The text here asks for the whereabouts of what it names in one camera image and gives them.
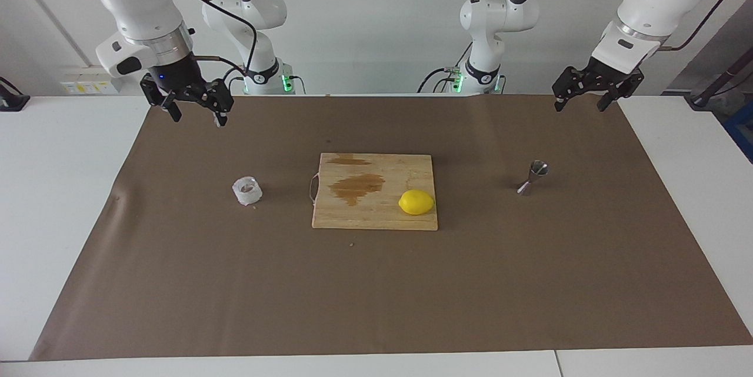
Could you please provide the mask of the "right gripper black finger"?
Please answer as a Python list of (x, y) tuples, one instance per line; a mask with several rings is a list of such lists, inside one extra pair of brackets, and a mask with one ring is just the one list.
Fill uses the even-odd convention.
[(204, 84), (204, 93), (200, 95), (200, 106), (214, 114), (215, 125), (224, 127), (228, 114), (234, 105), (234, 99), (228, 85), (223, 79), (215, 79)]
[(164, 95), (151, 74), (145, 74), (142, 77), (140, 80), (140, 88), (150, 106), (161, 108), (169, 114), (173, 122), (180, 122), (182, 114), (178, 105), (175, 103), (175, 93), (173, 91)]

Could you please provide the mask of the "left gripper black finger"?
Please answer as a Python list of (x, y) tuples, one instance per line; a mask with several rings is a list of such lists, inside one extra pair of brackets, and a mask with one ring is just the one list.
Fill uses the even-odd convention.
[(630, 74), (624, 81), (603, 83), (599, 88), (603, 92), (603, 95), (597, 102), (597, 108), (600, 112), (604, 112), (619, 99), (629, 98), (642, 84), (644, 79), (644, 74)]
[(580, 69), (580, 71), (573, 66), (565, 68), (552, 85), (555, 110), (561, 112), (570, 99), (591, 90), (594, 82), (594, 71), (588, 67)]

